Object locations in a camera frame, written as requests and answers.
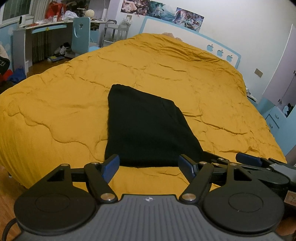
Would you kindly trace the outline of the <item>black garment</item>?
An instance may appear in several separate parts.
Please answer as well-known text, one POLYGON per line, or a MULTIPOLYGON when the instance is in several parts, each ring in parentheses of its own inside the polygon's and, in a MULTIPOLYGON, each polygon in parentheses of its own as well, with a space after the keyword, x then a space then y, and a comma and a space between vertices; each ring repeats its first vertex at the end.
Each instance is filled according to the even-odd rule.
POLYGON ((108 94, 107 145, 125 167, 176 167, 184 154, 195 162, 203 149, 181 110, 169 99, 129 86, 112 85, 108 94))

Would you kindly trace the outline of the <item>light blue nightstand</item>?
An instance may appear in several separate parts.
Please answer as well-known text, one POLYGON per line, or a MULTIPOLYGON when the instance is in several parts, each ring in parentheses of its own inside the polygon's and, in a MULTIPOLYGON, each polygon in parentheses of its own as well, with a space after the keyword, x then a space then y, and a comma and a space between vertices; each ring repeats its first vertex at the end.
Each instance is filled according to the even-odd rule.
POLYGON ((280 108, 265 98, 261 99, 257 110, 265 119, 283 154, 287 156, 295 149, 295 110, 286 117, 280 108))

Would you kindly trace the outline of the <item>mustard yellow bed quilt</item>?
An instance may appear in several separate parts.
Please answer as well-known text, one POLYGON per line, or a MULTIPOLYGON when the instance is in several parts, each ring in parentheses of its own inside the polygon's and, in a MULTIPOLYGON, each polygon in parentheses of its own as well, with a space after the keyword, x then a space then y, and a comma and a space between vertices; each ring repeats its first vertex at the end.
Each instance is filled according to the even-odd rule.
POLYGON ((180 195, 184 154, 285 156, 227 61, 178 39, 139 34, 27 78, 1 94, 1 165, 30 188, 63 163, 113 154, 122 194, 180 195))

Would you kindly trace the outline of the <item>light blue desk chair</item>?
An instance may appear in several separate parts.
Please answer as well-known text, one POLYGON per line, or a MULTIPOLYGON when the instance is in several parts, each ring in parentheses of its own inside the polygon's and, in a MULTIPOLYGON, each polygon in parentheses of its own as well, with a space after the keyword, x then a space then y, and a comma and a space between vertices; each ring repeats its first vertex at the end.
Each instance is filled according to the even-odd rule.
POLYGON ((90 24, 89 17, 73 19, 71 50, 76 57, 100 49, 97 45, 90 46, 90 24))

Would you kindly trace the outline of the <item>grey metal cart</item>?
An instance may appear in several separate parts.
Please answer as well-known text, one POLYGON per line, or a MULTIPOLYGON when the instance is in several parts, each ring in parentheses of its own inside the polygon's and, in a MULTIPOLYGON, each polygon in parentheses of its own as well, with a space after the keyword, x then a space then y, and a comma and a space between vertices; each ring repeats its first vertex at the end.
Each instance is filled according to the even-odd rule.
POLYGON ((117 20, 107 20, 104 27, 102 47, 125 40, 132 23, 132 15, 127 15, 119 24, 117 20))

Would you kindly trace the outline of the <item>white blue headboard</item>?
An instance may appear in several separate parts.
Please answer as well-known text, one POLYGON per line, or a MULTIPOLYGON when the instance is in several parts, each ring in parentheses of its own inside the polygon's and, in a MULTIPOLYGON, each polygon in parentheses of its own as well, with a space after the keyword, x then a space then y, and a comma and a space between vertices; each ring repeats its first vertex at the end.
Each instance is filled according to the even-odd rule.
POLYGON ((174 37, 180 38, 183 42, 205 50, 227 61, 235 68, 238 68, 241 60, 240 54, 216 40, 188 28, 150 16, 144 18, 139 32, 149 34, 171 33, 174 37))

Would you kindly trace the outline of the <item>white blue desk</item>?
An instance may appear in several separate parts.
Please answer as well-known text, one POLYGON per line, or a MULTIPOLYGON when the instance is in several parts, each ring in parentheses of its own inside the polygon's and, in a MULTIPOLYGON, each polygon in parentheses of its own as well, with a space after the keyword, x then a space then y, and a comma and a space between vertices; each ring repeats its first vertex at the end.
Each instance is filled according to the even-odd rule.
MULTIPOLYGON (((91 20, 92 25, 104 25, 105 21, 91 20)), ((38 24, 30 27, 21 27, 13 31, 12 36, 12 66, 13 70, 22 68, 27 74, 29 68, 38 62, 47 60, 54 55, 62 44, 72 43, 73 20, 56 23, 38 24)), ((90 40, 90 46, 97 45, 90 40)))

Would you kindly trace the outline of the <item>white plastic bag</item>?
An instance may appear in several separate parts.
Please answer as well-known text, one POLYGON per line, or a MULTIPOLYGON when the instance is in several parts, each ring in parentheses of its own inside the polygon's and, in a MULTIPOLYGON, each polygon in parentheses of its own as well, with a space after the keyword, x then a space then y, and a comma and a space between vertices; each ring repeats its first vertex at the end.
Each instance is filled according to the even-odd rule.
POLYGON ((64 13, 64 15, 62 16, 62 20, 63 21, 69 21, 69 20, 73 20, 74 18, 77 18, 77 14, 72 12, 72 11, 66 11, 64 13))

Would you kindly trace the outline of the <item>cream round ball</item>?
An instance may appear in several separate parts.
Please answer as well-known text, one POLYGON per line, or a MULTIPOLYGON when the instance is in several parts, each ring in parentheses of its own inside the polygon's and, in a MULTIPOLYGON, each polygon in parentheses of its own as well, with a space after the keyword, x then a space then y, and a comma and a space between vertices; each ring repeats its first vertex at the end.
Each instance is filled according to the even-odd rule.
POLYGON ((95 12, 92 9, 88 9, 84 13, 84 16, 85 17, 89 17, 91 19, 94 17, 94 15, 95 15, 95 12))

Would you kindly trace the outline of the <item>red bag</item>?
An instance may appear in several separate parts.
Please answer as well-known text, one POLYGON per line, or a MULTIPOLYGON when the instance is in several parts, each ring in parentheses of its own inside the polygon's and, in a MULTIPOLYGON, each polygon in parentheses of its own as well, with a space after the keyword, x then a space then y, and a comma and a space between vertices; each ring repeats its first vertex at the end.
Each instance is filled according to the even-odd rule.
POLYGON ((62 19, 62 15, 66 12, 66 5, 63 3, 58 3, 56 1, 52 1, 49 3, 48 8, 45 13, 45 18, 49 19, 53 16, 57 16, 57 19, 62 19))

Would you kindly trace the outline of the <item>anime wall posters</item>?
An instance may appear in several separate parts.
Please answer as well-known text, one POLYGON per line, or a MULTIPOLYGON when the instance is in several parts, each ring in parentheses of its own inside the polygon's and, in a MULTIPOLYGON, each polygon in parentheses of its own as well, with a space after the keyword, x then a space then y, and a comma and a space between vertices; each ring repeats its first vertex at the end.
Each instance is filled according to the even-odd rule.
POLYGON ((159 1, 123 1, 120 11, 126 14, 150 16, 199 32, 204 17, 159 1))

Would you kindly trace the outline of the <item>window with white frame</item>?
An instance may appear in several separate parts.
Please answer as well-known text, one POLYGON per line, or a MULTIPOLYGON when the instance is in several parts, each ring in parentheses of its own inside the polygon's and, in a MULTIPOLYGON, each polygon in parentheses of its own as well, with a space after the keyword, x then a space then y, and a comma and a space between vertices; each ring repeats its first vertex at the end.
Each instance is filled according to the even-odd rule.
POLYGON ((14 21, 22 15, 33 16, 34 21, 42 20, 52 1, 12 0, 1 7, 1 23, 14 21))

